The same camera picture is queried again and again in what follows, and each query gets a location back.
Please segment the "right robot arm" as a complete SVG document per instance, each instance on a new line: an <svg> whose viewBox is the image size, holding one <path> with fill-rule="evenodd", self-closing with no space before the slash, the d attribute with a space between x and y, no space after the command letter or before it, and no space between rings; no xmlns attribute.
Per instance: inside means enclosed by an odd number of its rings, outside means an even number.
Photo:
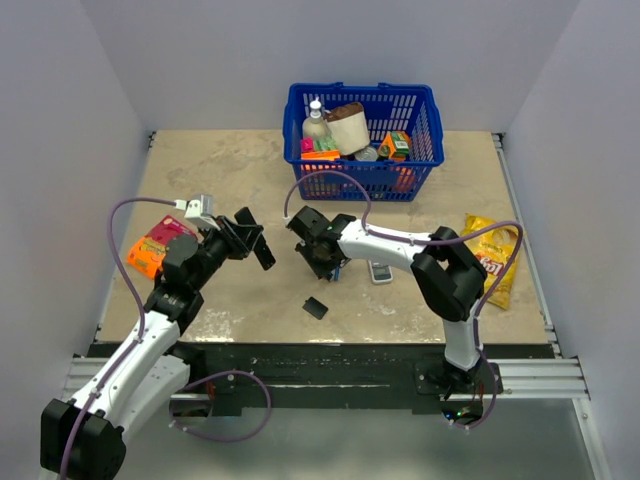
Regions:
<svg viewBox="0 0 640 480"><path fill-rule="evenodd" d="M431 379L459 393L480 382L483 346L477 316L487 273L454 230L410 234L375 228L352 215L330 220L308 206L288 218L286 227L300 239L295 250L320 279L331 279L337 267L351 260L411 274L426 305L443 322L443 366Z"/></svg>

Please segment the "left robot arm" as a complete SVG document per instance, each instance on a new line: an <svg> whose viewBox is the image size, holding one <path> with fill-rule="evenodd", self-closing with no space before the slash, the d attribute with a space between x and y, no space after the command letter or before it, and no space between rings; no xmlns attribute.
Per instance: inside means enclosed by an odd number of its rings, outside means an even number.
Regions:
<svg viewBox="0 0 640 480"><path fill-rule="evenodd" d="M275 259L263 226L242 208L232 219L206 220L202 237L171 239L143 316L104 366L70 399L53 399L41 414L40 464L63 479L112 479L127 445L171 395L200 390L207 368L196 353L171 353L201 309L202 288L227 260L255 254Z"/></svg>

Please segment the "black remote battery cover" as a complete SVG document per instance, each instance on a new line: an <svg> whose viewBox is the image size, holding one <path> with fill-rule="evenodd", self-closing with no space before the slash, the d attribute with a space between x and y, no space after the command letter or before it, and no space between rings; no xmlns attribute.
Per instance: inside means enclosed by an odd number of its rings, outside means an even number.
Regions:
<svg viewBox="0 0 640 480"><path fill-rule="evenodd" d="M315 297L307 298L302 308L318 320L322 320L328 312L328 307Z"/></svg>

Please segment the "black remote control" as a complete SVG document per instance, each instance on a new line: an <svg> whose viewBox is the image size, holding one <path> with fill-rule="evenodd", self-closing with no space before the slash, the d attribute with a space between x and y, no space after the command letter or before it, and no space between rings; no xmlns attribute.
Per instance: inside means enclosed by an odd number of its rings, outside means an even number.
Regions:
<svg viewBox="0 0 640 480"><path fill-rule="evenodd" d="M250 209L245 206L234 214L240 237L247 248L253 252L263 270L271 269L276 259L264 236L264 227L259 225Z"/></svg>

